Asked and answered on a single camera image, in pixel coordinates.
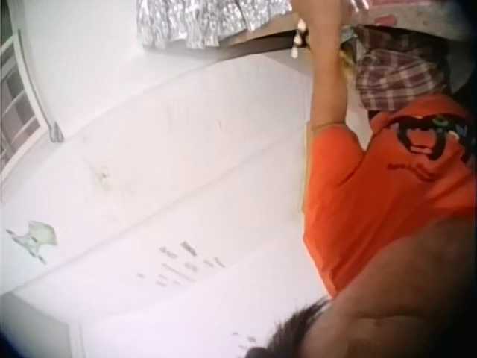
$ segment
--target white wall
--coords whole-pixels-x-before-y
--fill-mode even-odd
[[[273,241],[272,234],[279,234],[283,223],[298,216],[303,146],[303,131],[290,133],[288,140],[258,154],[239,170],[109,245],[17,289],[16,294],[58,319],[84,322],[173,298],[227,271],[267,240]],[[302,233],[295,234],[294,239],[301,244]],[[180,247],[184,241],[195,248],[196,257]],[[167,258],[159,250],[162,246],[178,258]],[[215,257],[226,267],[220,267]],[[198,272],[188,270],[187,262],[195,264]],[[194,282],[172,274],[164,263]],[[158,286],[157,281],[167,286]]]
[[[3,295],[0,301],[1,331],[24,358],[72,356],[66,324],[35,310],[13,293]]]
[[[47,118],[66,136],[132,95],[230,56],[146,53],[136,38],[136,0],[9,3]]]
[[[59,245],[47,248],[44,266],[2,231],[2,291],[130,236],[172,204],[291,140],[293,132],[301,134],[310,89],[308,77],[262,55],[225,61],[125,101],[37,167],[24,160],[3,188],[3,228],[24,233],[28,220],[45,222],[57,231]],[[278,178],[281,165],[289,163],[296,177],[282,189],[300,185],[303,144],[298,147],[287,161],[274,159],[279,165],[268,164],[270,174],[259,179]],[[18,184],[20,175],[28,179]],[[250,188],[251,207],[261,192]],[[299,201],[300,190],[294,192]],[[299,204],[291,208],[286,195],[277,195],[284,210],[297,211]],[[276,207],[271,202],[264,210],[273,213]]]
[[[302,232],[301,217],[284,222],[253,254],[174,300],[85,324],[88,357],[243,357],[255,345],[248,337],[264,344],[278,321],[326,294]]]

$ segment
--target window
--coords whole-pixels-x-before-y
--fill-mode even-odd
[[[19,34],[12,31],[5,0],[1,0],[1,29],[0,173],[4,179],[48,131],[48,123],[28,77]]]

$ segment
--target hand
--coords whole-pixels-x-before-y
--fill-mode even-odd
[[[348,4],[345,0],[292,0],[293,10],[306,22],[312,37],[333,39],[351,13]]]

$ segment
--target orange t-shirt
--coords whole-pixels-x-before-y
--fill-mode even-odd
[[[474,217],[470,118],[430,95],[371,121],[366,151],[345,126],[312,143],[305,244],[331,296],[386,245],[448,216]]]

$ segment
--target sticker on wall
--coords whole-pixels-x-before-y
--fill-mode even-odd
[[[42,222],[28,222],[28,232],[19,236],[10,230],[6,230],[14,242],[22,246],[32,257],[46,264],[45,259],[40,255],[40,249],[44,245],[57,246],[57,235],[48,224]]]

